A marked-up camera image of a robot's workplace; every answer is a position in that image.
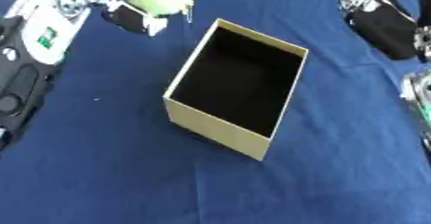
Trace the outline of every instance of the black box lining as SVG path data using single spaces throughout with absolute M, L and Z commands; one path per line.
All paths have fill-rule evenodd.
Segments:
M 301 56 L 217 28 L 171 98 L 271 137 L 302 61 Z

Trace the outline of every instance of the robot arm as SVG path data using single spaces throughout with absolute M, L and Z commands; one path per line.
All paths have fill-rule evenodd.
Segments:
M 154 36 L 167 24 L 122 0 L 16 0 L 0 19 L 0 149 L 42 105 L 94 4 L 129 31 Z

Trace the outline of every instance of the box rim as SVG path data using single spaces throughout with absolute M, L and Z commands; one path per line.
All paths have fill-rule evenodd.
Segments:
M 277 41 L 277 42 L 279 42 L 279 43 L 289 45 L 289 46 L 291 46 L 291 47 L 297 48 L 297 49 L 299 49 L 300 51 L 302 51 L 302 54 L 301 54 L 301 55 L 298 55 L 298 57 L 301 57 L 301 61 L 302 61 L 302 63 L 301 63 L 301 65 L 300 65 L 300 66 L 299 66 L 299 68 L 298 68 L 298 71 L 297 71 L 296 77 L 295 77 L 295 79 L 294 79 L 294 81 L 293 81 L 293 84 L 292 84 L 292 87 L 291 87 L 291 91 L 289 92 L 288 97 L 286 98 L 286 101 L 285 101 L 285 103 L 284 103 L 284 105 L 283 105 L 283 108 L 282 108 L 282 110 L 281 110 L 281 111 L 280 111 L 280 113 L 279 113 L 279 116 L 278 116 L 278 118 L 277 118 L 277 122 L 275 123 L 274 129 L 272 130 L 272 133 L 271 133 L 271 136 L 270 136 L 270 137 L 265 137 L 265 136 L 260 135 L 260 134 L 258 134 L 258 133 L 256 133 L 256 132 L 253 132 L 253 131 L 248 130 L 248 129 L 246 129 L 246 128 L 243 128 L 243 127 L 241 127 L 241 126 L 239 126 L 239 125 L 236 125 L 236 124 L 233 124 L 233 123 L 231 123 L 231 122 L 229 122 L 229 121 L 223 120 L 223 119 L 221 119 L 221 118 L 218 118 L 218 117 L 216 117 L 216 116 L 214 116 L 214 115 L 211 115 L 211 114 L 209 114 L 209 113 L 202 112 L 202 111 L 200 111 L 200 110 L 198 110 L 198 109 L 195 109 L 195 108 L 193 108 L 193 107 L 191 107 L 191 106 L 188 106 L 188 105 L 186 105 L 186 104 L 183 104 L 183 103 L 181 103 L 181 102 L 179 102 L 179 101 L 176 101 L 175 99 L 172 99 L 172 98 L 171 98 L 171 95 L 172 95 L 173 91 L 178 87 L 178 85 L 181 83 L 181 81 L 183 80 L 183 78 L 184 78 L 184 77 L 186 76 L 186 74 L 189 72 L 189 70 L 190 70 L 191 66 L 192 66 L 192 65 L 194 64 L 194 62 L 196 61 L 197 56 L 202 52 L 202 50 L 203 50 L 203 48 L 204 48 L 205 44 L 208 42 L 208 40 L 210 39 L 210 37 L 214 34 L 214 32 L 216 31 L 216 29 L 217 29 L 218 27 L 222 27 L 222 28 L 224 28 L 224 29 L 226 29 L 226 30 L 232 31 L 232 30 L 230 30 L 230 29 L 228 29 L 228 28 L 223 27 L 223 24 L 227 24 L 227 25 L 230 25 L 230 26 L 233 26 L 233 27 L 240 28 L 241 30 L 244 30 L 244 31 L 250 32 L 250 33 L 255 34 L 255 35 L 258 35 L 258 36 L 260 36 L 260 37 L 267 37 L 267 38 L 270 38 L 270 39 L 275 40 L 275 41 Z M 283 51 L 286 51 L 286 52 L 290 52 L 290 51 L 288 51 L 288 50 L 286 50 L 286 49 L 281 49 L 281 48 L 277 47 L 276 45 L 268 44 L 268 43 L 263 42 L 263 41 L 260 41 L 260 42 L 261 42 L 261 43 L 264 43 L 264 44 L 266 44 L 266 45 L 272 46 L 272 47 L 276 47 L 276 48 L 278 48 L 278 49 L 280 49 L 280 50 L 283 50 Z M 304 68 L 305 63 L 306 63 L 306 61 L 307 61 L 307 57 L 308 57 L 309 51 L 310 51 L 310 50 L 309 50 L 309 49 L 307 49 L 307 48 L 301 47 L 301 46 L 296 45 L 296 44 L 293 44 L 293 43 L 286 42 L 286 41 L 284 41 L 284 40 L 282 40 L 282 39 L 280 39 L 280 38 L 272 37 L 272 36 L 269 36 L 269 35 L 266 35 L 266 34 L 260 33 L 260 32 L 258 32 L 258 31 L 256 31 L 256 30 L 248 29 L 248 28 L 243 27 L 243 26 L 241 26 L 241 25 L 238 25 L 238 24 L 235 24 L 235 23 L 233 23 L 233 22 L 227 21 L 227 20 L 225 20 L 225 19 L 218 18 L 218 19 L 216 19 L 216 20 L 215 20 L 215 22 L 214 22 L 214 23 L 211 25 L 211 27 L 208 29 L 208 31 L 207 31 L 207 33 L 204 35 L 204 37 L 199 41 L 199 43 L 197 44 L 197 46 L 195 47 L 195 49 L 193 50 L 193 52 L 192 52 L 192 53 L 191 53 L 191 55 L 189 56 L 189 58 L 188 58 L 188 60 L 186 61 L 186 63 L 184 63 L 184 65 L 181 67 L 180 71 L 178 72 L 178 74 L 175 76 L 175 78 L 173 79 L 173 81 L 171 82 L 171 84 L 169 85 L 169 87 L 167 88 L 167 90 L 165 91 L 163 98 L 164 98 L 166 101 L 175 102 L 176 104 L 178 104 L 178 105 L 182 105 L 182 106 L 187 107 L 187 108 L 189 108 L 189 109 L 192 109 L 192 110 L 193 110 L 193 111 L 195 111 L 195 112 L 200 112 L 200 113 L 206 114 L 206 115 L 208 115 L 208 116 L 209 116 L 209 117 L 211 117 L 211 118 L 214 118 L 214 119 L 216 119 L 216 120 L 218 120 L 218 121 L 221 121 L 221 122 L 223 122 L 223 123 L 226 123 L 226 124 L 228 124 L 228 125 L 234 126 L 234 127 L 238 128 L 238 129 L 240 129 L 240 130 L 243 130 L 243 131 L 245 131 L 245 132 L 247 132 L 247 133 L 251 133 L 251 134 L 253 134 L 253 135 L 259 136 L 259 137 L 264 138 L 264 139 L 268 140 L 269 142 L 271 142 L 271 141 L 274 139 L 274 137 L 275 137 L 275 135 L 276 135 L 276 133 L 277 133 L 277 131 L 278 131 L 279 127 L 280 127 L 280 124 L 281 124 L 281 122 L 282 122 L 282 120 L 283 120 L 283 117 L 284 117 L 284 115 L 285 115 L 285 113 L 286 113 L 286 110 L 287 110 L 287 108 L 288 108 L 288 105 L 289 105 L 289 103 L 290 103 L 290 101 L 291 101 L 291 99 L 292 99 L 292 96 L 293 96 L 294 90 L 295 90 L 295 88 L 296 88 L 296 86 L 297 86 L 297 84 L 298 84 L 298 82 L 299 82 L 299 78 L 300 78 L 300 77 L 301 77 L 301 75 L 302 75 L 303 68 Z
M 210 29 L 207 31 L 207 33 L 204 35 L 204 37 L 199 41 L 197 46 L 194 48 L 193 52 L 187 59 L 186 63 L 184 63 L 178 72 L 178 74 L 175 76 L 173 81 L 170 83 L 169 87 L 167 88 L 164 98 L 170 98 L 173 91 L 178 87 L 178 85 L 183 80 L 184 76 L 186 76 L 187 72 L 189 72 L 189 69 L 193 65 L 193 63 L 196 61 L 197 56 L 202 52 L 205 44 L 208 42 L 210 37 L 214 34 L 218 27 L 218 19 L 211 25 Z
M 281 124 L 281 122 L 283 120 L 283 117 L 286 114 L 286 111 L 288 109 L 288 105 L 289 105 L 289 103 L 290 103 L 290 101 L 292 99 L 292 96 L 293 96 L 293 94 L 295 92 L 296 86 L 297 86 L 297 84 L 299 82 L 299 78 L 301 78 L 302 71 L 303 71 L 305 63 L 307 61 L 308 53 L 309 53 L 309 50 L 306 49 L 306 52 L 305 52 L 305 54 L 304 54 L 304 56 L 302 58 L 302 63 L 299 66 L 298 72 L 297 72 L 296 77 L 295 77 L 295 79 L 293 81 L 291 91 L 289 92 L 288 97 L 286 98 L 286 101 L 285 101 L 285 104 L 283 106 L 283 109 L 280 111 L 280 115 L 278 117 L 277 123 L 275 124 L 274 130 L 272 131 L 272 134 L 271 134 L 271 137 L 270 137 L 271 140 L 273 140 L 274 137 L 275 137 L 275 135 L 277 134 L 278 128 L 280 127 L 280 124 Z

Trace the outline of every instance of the blue cloth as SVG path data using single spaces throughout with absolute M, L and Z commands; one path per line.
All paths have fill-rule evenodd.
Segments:
M 151 39 L 91 16 L 0 159 L 0 223 L 431 222 L 431 170 L 398 98 L 417 60 L 369 47 L 338 0 L 195 1 L 192 25 L 174 16 Z M 417 0 L 399 1 L 418 15 Z M 166 117 L 165 88 L 218 17 L 311 51 L 264 162 Z

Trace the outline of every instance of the cardboard box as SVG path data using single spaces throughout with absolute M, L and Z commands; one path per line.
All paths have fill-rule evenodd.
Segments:
M 308 50 L 218 19 L 164 100 L 172 122 L 261 161 Z

